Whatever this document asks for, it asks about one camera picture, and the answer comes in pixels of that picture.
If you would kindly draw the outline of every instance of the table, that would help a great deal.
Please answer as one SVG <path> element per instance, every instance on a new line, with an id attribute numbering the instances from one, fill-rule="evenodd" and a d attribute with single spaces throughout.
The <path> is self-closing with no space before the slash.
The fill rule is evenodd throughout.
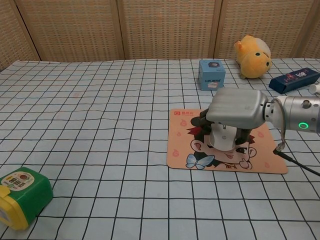
<path id="1" fill-rule="evenodd" d="M 272 77 L 319 59 L 274 59 L 260 79 L 223 60 L 225 87 L 261 90 Z M 21 166 L 47 176 L 52 202 L 23 232 L 1 239 L 320 239 L 320 179 L 287 162 L 288 174 L 170 169 L 168 116 L 208 107 L 199 59 L 16 61 L 0 72 L 0 176 Z M 288 92 L 310 96 L 307 87 Z M 269 125 L 276 140 L 280 132 Z M 320 171 L 320 136 L 287 131 L 290 156 Z"/>

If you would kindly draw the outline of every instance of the black grid line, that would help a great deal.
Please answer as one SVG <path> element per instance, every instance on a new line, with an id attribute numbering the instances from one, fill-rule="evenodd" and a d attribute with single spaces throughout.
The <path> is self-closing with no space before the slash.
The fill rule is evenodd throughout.
<path id="1" fill-rule="evenodd" d="M 141 239 L 144 231 L 144 221 L 153 222 L 153 220 L 167 222 L 167 239 L 172 238 L 171 233 L 177 231 L 172 225 L 173 221 L 178 221 L 178 223 L 189 221 L 195 224 L 193 225 L 195 232 L 192 232 L 192 234 L 197 239 L 201 238 L 199 231 L 203 231 L 199 226 L 199 221 L 208 223 L 219 221 L 223 225 L 226 239 L 229 237 L 229 231 L 232 231 L 226 222 L 248 224 L 248 230 L 251 226 L 256 239 L 260 230 L 255 229 L 253 222 L 274 223 L 274 226 L 278 228 L 278 234 L 283 235 L 282 237 L 285 239 L 289 239 L 289 237 L 287 236 L 288 229 L 283 225 L 284 223 L 305 224 L 306 228 L 304 230 L 310 231 L 314 238 L 318 237 L 314 225 L 311 223 L 318 223 L 320 219 L 315 214 L 311 215 L 311 212 L 307 212 L 306 207 L 303 208 L 303 206 L 306 206 L 309 202 L 317 204 L 319 201 L 320 179 L 309 176 L 297 165 L 288 164 L 288 177 L 285 174 L 279 174 L 273 178 L 262 173 L 256 174 L 256 177 L 246 177 L 247 175 L 241 175 L 240 177 L 240 173 L 237 172 L 232 179 L 228 179 L 223 177 L 221 172 L 216 171 L 212 172 L 213 176 L 209 179 L 194 174 L 198 173 L 197 171 L 189 170 L 188 175 L 183 174 L 179 177 L 180 173 L 177 172 L 178 178 L 173 178 L 172 173 L 175 174 L 175 172 L 171 172 L 165 163 L 167 151 L 164 145 L 168 139 L 160 135 L 154 135 L 153 131 L 169 132 L 170 109 L 172 108 L 177 108 L 177 106 L 179 108 L 187 108 L 188 106 L 205 108 L 211 103 L 215 91 L 201 90 L 197 76 L 198 61 L 199 59 L 147 59 L 79 63 L 17 61 L 0 72 L 0 100 L 3 101 L 0 105 L 0 130 L 2 130 L 0 134 L 0 153 L 2 155 L 0 171 L 6 172 L 20 166 L 35 169 L 40 173 L 46 169 L 53 190 L 59 191 L 57 195 L 53 196 L 53 201 L 66 203 L 66 206 L 61 208 L 63 212 L 58 215 L 50 210 L 50 208 L 53 208 L 54 202 L 42 210 L 36 216 L 27 239 L 44 239 L 39 232 L 39 224 L 41 224 L 39 221 L 44 218 L 48 221 L 51 219 L 52 221 L 61 220 L 56 228 L 49 230 L 53 231 L 50 233 L 52 238 L 45 237 L 45 239 L 57 239 L 60 237 L 59 232 L 64 233 L 65 224 L 72 223 L 73 219 L 83 218 L 85 218 L 85 221 L 78 227 L 82 232 L 81 239 L 89 238 L 90 235 L 86 236 L 89 231 L 90 234 L 93 234 L 92 227 L 94 226 L 91 219 L 112 221 L 113 224 L 108 227 L 108 231 L 112 233 L 111 238 L 121 237 L 118 236 L 118 234 L 121 234 L 117 230 L 118 221 L 119 223 L 120 221 L 134 221 L 132 222 L 134 225 L 137 223 L 134 227 L 136 231 L 134 234 Z M 274 98 L 279 94 L 268 86 L 272 77 L 305 66 L 320 71 L 319 59 L 288 58 L 273 59 L 272 61 L 272 70 L 263 77 L 241 79 L 239 77 L 239 65 L 233 60 L 222 59 L 227 73 L 224 87 L 262 90 L 268 98 Z M 310 96 L 307 92 L 308 86 L 305 86 L 288 92 L 285 96 L 305 96 L 306 94 Z M 280 142 L 279 129 L 272 126 L 269 126 L 269 129 L 273 131 L 272 135 L 275 134 L 273 136 L 275 142 Z M 320 138 L 318 138 L 320 134 L 315 133 L 314 136 L 311 138 L 305 137 L 302 132 L 297 132 L 296 135 L 288 134 L 286 140 L 290 144 L 287 144 L 284 152 L 292 155 L 297 161 L 299 161 L 299 156 L 309 153 L 308 156 L 312 159 L 306 165 L 320 169 L 320 151 L 315 151 L 312 147 L 320 142 Z M 97 142 L 108 141 L 109 145 L 105 149 L 102 149 L 101 146 L 94 148 L 96 146 L 94 145 L 95 140 Z M 8 141 L 17 145 L 7 147 L 3 143 L 8 143 Z M 49 148 L 38 147 L 38 144 L 46 141 L 50 142 Z M 61 148 L 59 146 L 61 143 L 70 144 L 69 149 Z M 127 150 L 112 147 L 113 144 L 118 146 L 121 143 L 127 145 L 125 146 Z M 85 149 L 73 148 L 75 144 L 86 147 Z M 30 161 L 31 157 L 34 158 L 37 155 L 45 156 L 44 161 Z M 63 174 L 64 168 L 77 169 L 76 175 Z M 97 170 L 97 172 L 93 172 L 97 173 L 96 177 L 90 179 L 83 177 L 83 174 L 88 173 L 86 171 L 88 168 Z M 142 177 L 133 175 L 132 169 L 135 169 L 136 174 L 141 174 Z M 296 176 L 290 173 L 298 170 L 301 173 L 297 173 Z M 165 174 L 165 176 L 150 178 L 151 174 Z M 185 193 L 188 194 L 170 196 L 171 183 L 181 184 L 181 186 L 191 184 L 190 189 L 185 190 Z M 251 192 L 252 196 L 245 195 L 243 191 L 247 191 L 246 194 L 248 194 L 248 189 L 242 189 L 242 185 L 249 186 L 246 183 L 262 184 L 261 191 L 265 197 L 254 196 L 253 192 Z M 65 186 L 68 192 L 62 191 L 63 184 L 67 184 Z M 213 196 L 199 195 L 199 188 L 196 185 L 200 186 L 201 184 L 215 186 L 215 194 Z M 237 185 L 240 194 L 221 194 L 219 191 L 222 190 L 223 186 L 229 186 L 228 184 Z M 279 193 L 277 196 L 275 191 L 281 189 L 277 187 L 278 184 L 288 192 L 288 195 Z M 299 195 L 300 184 L 307 187 L 307 189 L 300 189 L 306 191 L 305 196 L 301 197 L 300 194 L 299 197 L 296 197 L 297 194 Z M 92 192 L 90 193 L 88 189 L 82 189 L 79 192 L 80 186 L 86 185 L 92 186 Z M 99 194 L 103 185 L 117 187 Z M 123 194 L 125 186 L 135 186 L 135 190 L 139 194 Z M 149 186 L 162 186 L 158 189 L 162 194 L 155 195 Z M 276 186 L 276 190 L 270 189 L 270 186 Z M 139 201 L 139 203 L 141 201 L 141 211 L 134 216 L 119 214 L 124 211 L 120 204 L 122 200 L 130 201 L 130 203 L 131 201 Z M 145 215 L 145 210 L 148 210 L 147 201 L 150 200 L 155 201 L 155 203 L 157 201 L 166 202 L 167 216 L 154 215 L 150 217 L 150 214 Z M 193 217 L 172 215 L 171 211 L 173 210 L 170 208 L 170 201 L 172 200 L 182 203 L 189 202 L 189 207 L 193 208 L 191 210 Z M 201 215 L 201 212 L 197 212 L 196 202 L 208 200 L 217 201 L 221 217 L 206 218 Z M 83 206 L 88 210 L 88 213 L 83 216 L 81 215 L 84 214 L 82 211 L 80 215 L 74 213 L 70 215 L 67 212 L 75 207 L 73 201 L 75 203 L 89 201 L 92 202 L 92 205 Z M 94 207 L 98 201 L 115 203 L 114 206 L 110 206 L 115 210 L 114 215 L 97 216 L 94 214 Z M 243 201 L 248 218 L 242 219 L 237 216 L 231 219 L 226 218 L 221 201 L 231 203 L 232 201 Z M 269 203 L 270 214 L 273 213 L 275 218 L 259 219 L 258 217 L 257 219 L 257 217 L 250 216 L 249 207 L 252 208 L 252 206 L 249 205 L 249 201 Z M 296 206 L 301 218 L 281 218 L 278 215 L 278 209 L 274 207 L 275 201 Z M 4 238 L 15 238 L 9 228 L 6 228 L 1 234 L 0 239 Z"/>

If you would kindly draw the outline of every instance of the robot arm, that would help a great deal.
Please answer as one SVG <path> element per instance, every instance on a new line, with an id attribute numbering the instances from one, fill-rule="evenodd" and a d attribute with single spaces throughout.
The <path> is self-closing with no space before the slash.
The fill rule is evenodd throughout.
<path id="1" fill-rule="evenodd" d="M 282 132 L 320 133 L 320 98 L 278 96 L 269 101 L 260 90 L 220 88 L 200 117 L 203 127 L 211 127 L 211 145 L 229 151 L 265 122 Z"/>

